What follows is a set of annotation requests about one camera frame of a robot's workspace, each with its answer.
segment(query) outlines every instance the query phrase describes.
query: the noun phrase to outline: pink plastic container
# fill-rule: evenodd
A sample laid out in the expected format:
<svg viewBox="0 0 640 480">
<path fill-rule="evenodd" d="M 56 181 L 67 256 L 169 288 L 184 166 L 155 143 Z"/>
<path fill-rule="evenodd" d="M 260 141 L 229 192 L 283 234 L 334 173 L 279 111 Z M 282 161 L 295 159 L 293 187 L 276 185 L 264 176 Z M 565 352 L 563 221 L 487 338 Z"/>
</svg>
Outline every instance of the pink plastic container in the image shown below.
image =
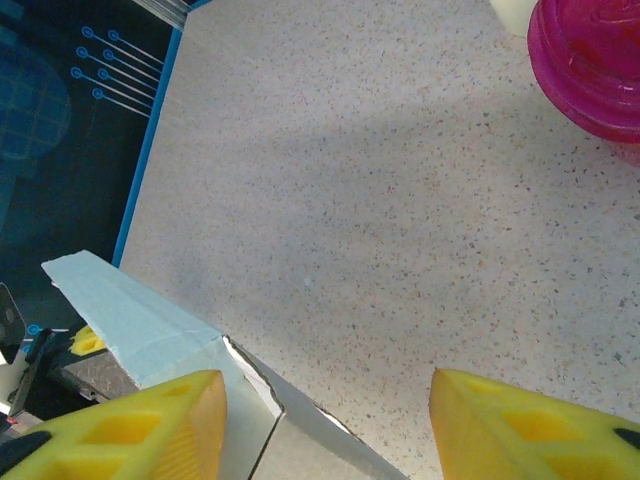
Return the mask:
<svg viewBox="0 0 640 480">
<path fill-rule="evenodd" d="M 640 0 L 539 0 L 528 43 L 549 100 L 640 166 Z"/>
</svg>

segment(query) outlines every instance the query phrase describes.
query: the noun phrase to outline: cardboard piece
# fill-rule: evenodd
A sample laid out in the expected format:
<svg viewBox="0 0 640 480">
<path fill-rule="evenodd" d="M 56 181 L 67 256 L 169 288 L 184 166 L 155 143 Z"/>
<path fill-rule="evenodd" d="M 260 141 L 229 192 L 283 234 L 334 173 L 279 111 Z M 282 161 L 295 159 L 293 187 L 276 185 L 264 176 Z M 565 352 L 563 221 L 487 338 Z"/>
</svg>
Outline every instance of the cardboard piece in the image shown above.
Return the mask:
<svg viewBox="0 0 640 480">
<path fill-rule="evenodd" d="M 405 478 L 222 332 L 98 257 L 83 251 L 43 268 L 139 387 L 223 372 L 228 415 L 219 478 Z"/>
</svg>

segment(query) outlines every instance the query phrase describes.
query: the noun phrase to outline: speckled countertop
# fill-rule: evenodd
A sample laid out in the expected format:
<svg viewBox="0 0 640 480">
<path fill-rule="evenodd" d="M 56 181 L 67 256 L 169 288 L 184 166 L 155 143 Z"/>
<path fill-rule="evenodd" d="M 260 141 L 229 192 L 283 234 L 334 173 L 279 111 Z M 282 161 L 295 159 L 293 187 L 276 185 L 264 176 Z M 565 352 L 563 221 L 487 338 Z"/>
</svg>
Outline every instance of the speckled countertop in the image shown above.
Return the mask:
<svg viewBox="0 0 640 480">
<path fill-rule="evenodd" d="M 639 236 L 488 1 L 216 0 L 122 266 L 431 479 L 436 366 L 639 419 Z"/>
</svg>

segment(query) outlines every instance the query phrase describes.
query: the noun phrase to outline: torn cardboard edge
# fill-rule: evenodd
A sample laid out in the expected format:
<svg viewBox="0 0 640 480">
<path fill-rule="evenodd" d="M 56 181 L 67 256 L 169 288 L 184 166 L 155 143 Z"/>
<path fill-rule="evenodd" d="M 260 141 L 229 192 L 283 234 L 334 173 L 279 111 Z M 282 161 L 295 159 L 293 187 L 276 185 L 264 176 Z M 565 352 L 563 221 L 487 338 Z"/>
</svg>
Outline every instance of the torn cardboard edge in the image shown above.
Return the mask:
<svg viewBox="0 0 640 480">
<path fill-rule="evenodd" d="M 83 251 L 43 269 L 139 387 L 223 372 L 229 408 L 219 478 L 405 478 L 231 338 L 98 257 Z"/>
</svg>

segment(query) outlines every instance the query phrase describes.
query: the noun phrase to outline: countertop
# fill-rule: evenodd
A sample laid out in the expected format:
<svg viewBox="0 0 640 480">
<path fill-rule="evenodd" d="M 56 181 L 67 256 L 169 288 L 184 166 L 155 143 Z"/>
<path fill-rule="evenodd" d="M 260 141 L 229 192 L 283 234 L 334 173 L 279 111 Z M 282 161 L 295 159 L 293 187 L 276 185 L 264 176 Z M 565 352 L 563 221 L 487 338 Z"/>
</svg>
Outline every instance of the countertop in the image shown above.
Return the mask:
<svg viewBox="0 0 640 480">
<path fill-rule="evenodd" d="M 488 1 L 190 15 L 122 268 L 415 479 L 453 367 L 640 419 L 640 170 Z"/>
</svg>

